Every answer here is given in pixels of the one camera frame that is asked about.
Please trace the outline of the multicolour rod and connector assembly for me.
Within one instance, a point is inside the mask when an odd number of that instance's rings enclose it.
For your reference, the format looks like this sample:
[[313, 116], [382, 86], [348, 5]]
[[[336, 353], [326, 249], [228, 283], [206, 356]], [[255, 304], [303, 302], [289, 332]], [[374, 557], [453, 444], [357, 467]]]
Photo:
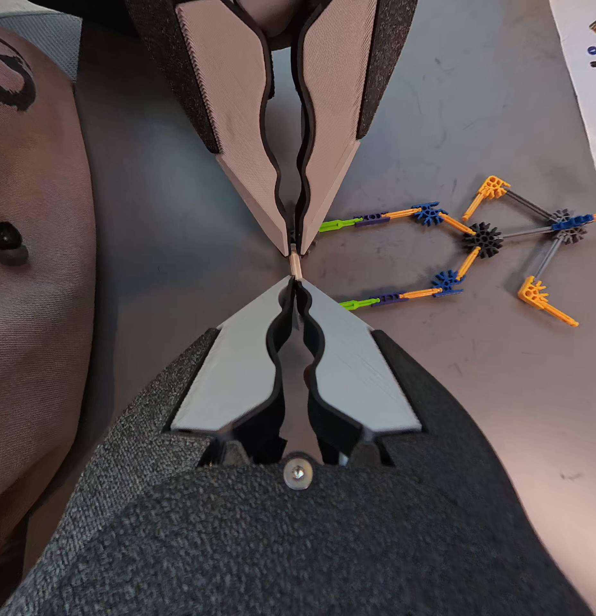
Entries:
[[469, 220], [463, 221], [462, 218], [456, 219], [452, 217], [446, 210], [439, 207], [438, 202], [419, 204], [405, 210], [385, 211], [357, 216], [355, 218], [363, 218], [363, 221], [357, 223], [354, 227], [376, 226], [404, 218], [411, 218], [425, 227], [444, 224], [452, 227], [461, 234], [462, 246], [466, 251], [466, 256], [459, 268], [456, 270], [444, 270], [437, 273], [429, 288], [371, 296], [379, 297], [380, 303], [369, 307], [404, 303], [411, 299], [423, 297], [442, 298], [458, 295], [462, 292], [462, 289], [459, 287], [460, 284], [464, 281], [472, 265], [478, 258], [493, 258], [501, 251], [505, 240], [517, 240], [523, 237], [538, 235], [548, 235], [551, 237], [550, 248], [536, 271], [525, 278], [517, 292], [517, 296], [522, 302], [539, 311], [544, 311], [542, 309], [543, 303], [551, 304], [548, 299], [548, 293], [546, 292], [547, 286], [542, 280], [542, 274], [559, 248], [564, 245], [579, 242], [583, 238], [583, 235], [586, 234], [586, 227], [596, 223], [592, 220], [592, 214], [577, 215], [567, 209], [548, 212], [525, 197], [518, 195], [511, 190], [511, 186], [508, 182], [495, 175], [490, 175], [482, 183], [476, 194], [478, 192], [483, 192], [484, 194], [482, 203], [487, 200], [496, 200], [508, 196], [517, 204], [528, 208], [532, 213], [540, 216], [545, 221], [545, 225], [531, 228], [524, 232], [502, 234], [497, 227], [492, 227], [486, 222], [479, 222], [469, 226], [467, 224]]

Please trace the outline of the black drawstring with toggle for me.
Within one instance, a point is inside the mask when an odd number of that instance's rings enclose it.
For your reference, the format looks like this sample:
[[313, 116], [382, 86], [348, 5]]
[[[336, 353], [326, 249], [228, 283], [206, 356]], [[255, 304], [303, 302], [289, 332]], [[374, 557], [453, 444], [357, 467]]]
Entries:
[[23, 239], [12, 223], [0, 221], [0, 264], [4, 266], [24, 266], [29, 254]]

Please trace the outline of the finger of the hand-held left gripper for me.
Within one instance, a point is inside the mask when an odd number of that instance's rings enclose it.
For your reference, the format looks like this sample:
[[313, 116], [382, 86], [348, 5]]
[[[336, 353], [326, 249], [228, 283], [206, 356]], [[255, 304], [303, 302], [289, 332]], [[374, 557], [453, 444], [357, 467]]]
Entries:
[[229, 1], [175, 8], [218, 146], [217, 161], [263, 232], [289, 255], [278, 164], [264, 137], [270, 51], [261, 31]]
[[295, 220], [301, 255], [315, 239], [360, 144], [357, 126], [376, 8], [377, 1], [320, 3], [292, 47], [292, 73], [305, 115]]

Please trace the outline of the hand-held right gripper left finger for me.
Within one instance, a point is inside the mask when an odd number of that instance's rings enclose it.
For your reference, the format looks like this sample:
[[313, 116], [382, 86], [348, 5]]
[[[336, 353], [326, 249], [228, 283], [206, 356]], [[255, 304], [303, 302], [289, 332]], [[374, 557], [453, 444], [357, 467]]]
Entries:
[[256, 457], [278, 442], [285, 417], [278, 351], [292, 331], [288, 276], [220, 324], [171, 422], [173, 432], [238, 441]]

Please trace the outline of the white toy instruction sheet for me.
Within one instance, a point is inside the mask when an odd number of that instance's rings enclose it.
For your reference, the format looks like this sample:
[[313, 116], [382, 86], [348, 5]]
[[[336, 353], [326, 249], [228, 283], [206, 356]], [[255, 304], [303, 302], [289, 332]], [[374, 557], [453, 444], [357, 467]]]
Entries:
[[550, 1], [596, 170], [596, 1]]

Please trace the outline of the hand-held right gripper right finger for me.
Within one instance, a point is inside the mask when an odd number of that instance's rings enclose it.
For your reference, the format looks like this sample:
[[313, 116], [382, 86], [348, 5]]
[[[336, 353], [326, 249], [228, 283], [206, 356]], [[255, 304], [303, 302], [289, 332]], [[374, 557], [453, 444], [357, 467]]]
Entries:
[[422, 430], [372, 327], [306, 280], [297, 309], [313, 358], [308, 417], [325, 449], [349, 459], [361, 442]]

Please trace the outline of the person's torso in beige sweater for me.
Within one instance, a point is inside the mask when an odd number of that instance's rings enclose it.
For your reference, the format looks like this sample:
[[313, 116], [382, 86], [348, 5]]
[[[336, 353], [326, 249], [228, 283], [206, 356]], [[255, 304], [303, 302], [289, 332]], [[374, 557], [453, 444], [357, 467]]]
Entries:
[[71, 80], [0, 27], [0, 550], [71, 449], [92, 346], [96, 233]]

